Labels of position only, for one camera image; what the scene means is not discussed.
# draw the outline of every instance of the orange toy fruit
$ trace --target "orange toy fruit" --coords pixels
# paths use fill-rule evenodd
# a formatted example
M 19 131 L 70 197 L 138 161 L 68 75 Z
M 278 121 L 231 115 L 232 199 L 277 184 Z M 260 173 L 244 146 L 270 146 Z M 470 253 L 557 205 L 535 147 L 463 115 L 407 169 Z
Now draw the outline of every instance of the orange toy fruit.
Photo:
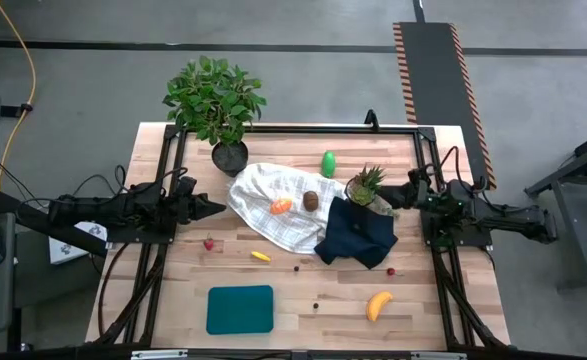
M 281 215 L 291 209 L 293 201 L 291 199 L 277 199 L 271 204 L 271 214 Z

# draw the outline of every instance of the wooden table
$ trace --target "wooden table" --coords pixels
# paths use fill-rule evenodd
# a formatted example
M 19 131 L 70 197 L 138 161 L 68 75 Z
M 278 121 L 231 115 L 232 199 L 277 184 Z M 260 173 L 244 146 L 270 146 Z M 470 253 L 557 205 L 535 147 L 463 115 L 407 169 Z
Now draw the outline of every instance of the wooden table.
M 127 182 L 153 181 L 164 133 L 163 123 L 142 123 L 137 134 Z M 459 127 L 435 127 L 442 157 L 457 145 L 462 177 L 470 180 L 469 164 Z M 384 184 L 406 182 L 416 167 L 411 137 L 375 134 L 246 134 L 251 163 L 270 162 L 318 172 L 326 150 L 337 158 L 335 179 L 346 183 L 364 164 L 386 169 Z M 208 142 L 189 135 L 184 155 L 188 175 L 196 178 L 195 193 L 226 203 L 229 178 L 211 161 Z M 172 167 L 175 148 L 169 155 Z M 444 177 L 455 177 L 454 161 Z M 316 255 L 289 253 L 250 229 L 232 210 L 178 228 L 169 247 L 158 305 L 154 347 L 335 350 L 443 350 L 442 319 L 438 305 L 433 262 L 422 242 L 419 213 L 402 211 L 395 223 L 397 244 L 382 264 L 367 270 L 354 259 L 324 264 Z M 202 241 L 215 240 L 212 251 Z M 115 265 L 108 282 L 104 315 L 106 326 L 131 296 L 141 246 L 132 244 Z M 271 263 L 251 257 L 260 251 Z M 107 264 L 114 252 L 111 251 Z M 508 343 L 495 274 L 486 254 L 460 248 L 467 297 L 494 334 Z M 393 267 L 395 276 L 387 276 Z M 270 285 L 275 293 L 275 328 L 269 334 L 211 336 L 206 332 L 207 293 L 211 287 Z M 377 322 L 365 317 L 367 300 L 379 291 L 394 299 Z M 144 319 L 145 307 L 141 318 Z M 459 339 L 459 312 L 452 305 Z M 96 307 L 87 340 L 97 338 Z M 139 335 L 144 321 L 138 321 Z

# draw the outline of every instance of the white cloth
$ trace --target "white cloth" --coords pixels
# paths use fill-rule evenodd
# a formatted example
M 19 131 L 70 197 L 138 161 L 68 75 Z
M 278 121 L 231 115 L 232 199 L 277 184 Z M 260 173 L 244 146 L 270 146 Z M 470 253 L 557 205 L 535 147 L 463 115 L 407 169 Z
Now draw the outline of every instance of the white cloth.
M 318 209 L 306 211 L 303 196 L 318 195 Z M 319 174 L 275 164 L 251 164 L 231 183 L 227 199 L 231 209 L 255 231 L 278 246 L 299 254 L 313 254 L 326 236 L 329 209 L 334 197 L 346 198 L 344 185 Z M 271 204 L 291 199 L 291 209 L 272 215 Z

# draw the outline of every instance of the concrete floor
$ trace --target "concrete floor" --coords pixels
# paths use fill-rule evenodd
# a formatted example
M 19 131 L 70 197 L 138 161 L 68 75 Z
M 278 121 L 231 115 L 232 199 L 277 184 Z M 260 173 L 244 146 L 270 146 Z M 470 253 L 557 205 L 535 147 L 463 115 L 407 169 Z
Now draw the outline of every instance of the concrete floor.
M 220 44 L 392 45 L 391 23 L 412 21 L 410 0 L 5 0 L 28 39 Z M 423 0 L 427 21 L 455 23 L 463 46 L 587 48 L 587 1 Z M 11 37 L 0 17 L 0 37 Z M 138 123 L 163 121 L 165 82 L 195 52 L 34 50 L 35 111 L 7 166 L 40 196 L 127 164 Z M 359 123 L 374 108 L 404 123 L 393 54 L 208 53 L 264 84 L 264 120 Z M 527 203 L 522 189 L 587 139 L 587 58 L 469 57 L 498 180 L 496 202 Z M 16 104 L 30 78 L 21 50 L 0 49 L 0 95 Z M 3 120 L 2 134 L 13 125 Z M 12 184 L 5 189 L 18 195 Z M 104 194 L 101 184 L 87 189 Z M 543 205 L 553 208 L 546 196 Z M 569 241 L 543 246 L 493 232 L 514 345 L 587 355 L 587 290 L 555 285 L 583 271 Z M 28 309 L 24 338 L 40 348 L 84 340 L 95 289 Z

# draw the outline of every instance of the yellow banana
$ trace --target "yellow banana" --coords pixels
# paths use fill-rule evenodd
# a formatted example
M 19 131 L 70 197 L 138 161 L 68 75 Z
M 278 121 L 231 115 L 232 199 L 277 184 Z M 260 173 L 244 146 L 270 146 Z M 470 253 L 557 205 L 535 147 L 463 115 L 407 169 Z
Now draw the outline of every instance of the yellow banana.
M 382 291 L 373 295 L 369 303 L 366 304 L 366 318 L 371 321 L 376 321 L 380 315 L 380 311 L 382 311 L 382 307 L 392 299 L 393 295 L 388 291 Z
M 251 251 L 251 255 L 255 256 L 256 258 L 258 258 L 260 260 L 264 260 L 266 262 L 271 262 L 271 258 L 270 257 L 268 257 L 268 256 L 266 256 L 266 255 L 264 255 L 264 254 L 262 254 L 260 252 Z

